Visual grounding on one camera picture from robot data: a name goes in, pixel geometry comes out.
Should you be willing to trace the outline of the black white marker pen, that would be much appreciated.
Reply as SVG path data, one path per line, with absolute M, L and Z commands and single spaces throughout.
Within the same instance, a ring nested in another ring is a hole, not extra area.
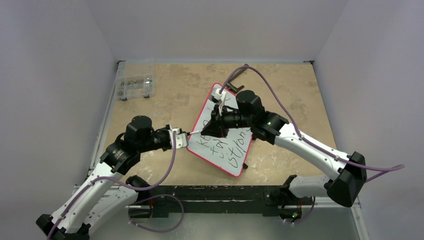
M 195 130 L 195 131 L 191 131 L 191 132 L 188 132 L 187 133 L 187 135 L 195 135 L 195 134 L 201 134 L 201 132 L 202 132 L 203 130 Z

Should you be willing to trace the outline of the red framed whiteboard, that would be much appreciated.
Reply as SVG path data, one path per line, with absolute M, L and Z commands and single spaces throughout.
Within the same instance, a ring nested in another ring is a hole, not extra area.
M 209 100 L 209 96 L 221 87 L 222 85 L 217 82 L 211 86 L 192 131 L 203 129 L 211 119 L 214 103 Z M 238 108 L 236 95 L 226 89 L 223 92 L 226 93 L 225 105 Z M 239 177 L 244 169 L 251 142 L 252 133 L 249 128 L 236 128 L 230 129 L 227 137 L 224 138 L 205 136 L 200 133 L 191 134 L 188 138 L 187 150 L 227 174 Z

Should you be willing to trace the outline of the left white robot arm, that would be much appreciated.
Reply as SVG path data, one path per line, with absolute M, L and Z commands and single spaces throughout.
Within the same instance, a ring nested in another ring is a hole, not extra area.
M 154 129 L 145 115 L 135 116 L 101 155 L 94 170 L 58 210 L 42 214 L 36 225 L 48 240 L 88 240 L 96 227 L 120 208 L 149 199 L 149 191 L 162 184 L 175 163 L 176 151 L 188 145 L 188 133 L 170 125 Z M 171 162 L 164 176 L 148 184 L 137 175 L 120 179 L 141 160 L 141 154 L 171 150 Z

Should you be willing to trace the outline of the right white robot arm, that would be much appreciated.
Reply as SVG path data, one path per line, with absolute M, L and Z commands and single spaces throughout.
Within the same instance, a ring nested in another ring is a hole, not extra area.
M 281 115 L 268 111 L 251 90 L 235 96 L 237 107 L 225 103 L 225 95 L 215 89 L 208 97 L 214 106 L 211 119 L 201 135 L 225 138 L 231 129 L 248 128 L 259 140 L 291 151 L 308 161 L 323 176 L 294 176 L 285 182 L 280 196 L 288 204 L 302 197 L 329 197 L 343 207 L 351 207 L 367 181 L 365 157 L 331 148 L 298 130 Z

